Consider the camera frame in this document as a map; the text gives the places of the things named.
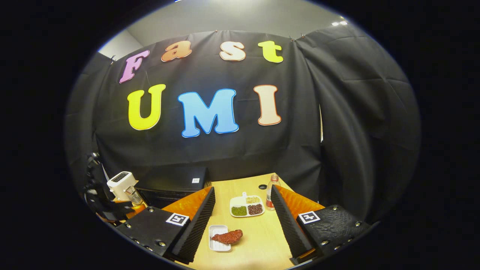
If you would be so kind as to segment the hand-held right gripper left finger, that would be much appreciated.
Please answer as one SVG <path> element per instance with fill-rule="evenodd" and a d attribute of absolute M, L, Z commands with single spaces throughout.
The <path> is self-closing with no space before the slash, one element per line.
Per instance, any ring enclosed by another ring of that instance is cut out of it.
<path fill-rule="evenodd" d="M 189 264 L 194 261 L 215 203 L 215 189 L 209 186 L 164 208 L 146 207 L 116 229 L 157 256 Z"/>

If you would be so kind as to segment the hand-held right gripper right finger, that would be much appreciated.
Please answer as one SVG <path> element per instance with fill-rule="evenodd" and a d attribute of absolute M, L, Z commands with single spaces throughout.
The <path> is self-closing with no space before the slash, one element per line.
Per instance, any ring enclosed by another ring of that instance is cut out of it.
<path fill-rule="evenodd" d="M 372 229 L 340 205 L 325 207 L 281 186 L 271 188 L 271 201 L 294 265 L 324 260 Z"/>

